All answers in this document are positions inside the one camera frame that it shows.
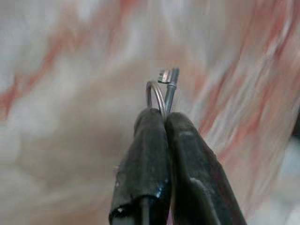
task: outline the black rubber grip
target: black rubber grip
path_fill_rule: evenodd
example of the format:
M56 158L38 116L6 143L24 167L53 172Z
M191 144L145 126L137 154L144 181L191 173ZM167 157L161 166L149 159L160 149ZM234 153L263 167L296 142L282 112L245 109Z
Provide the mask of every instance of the black rubber grip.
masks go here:
M172 157L175 224L245 225L221 164L192 122L171 113L165 128Z
M169 158L160 112L146 109L135 123L134 141L117 173L111 224L144 224L145 212L149 213L150 225L166 224L171 199Z

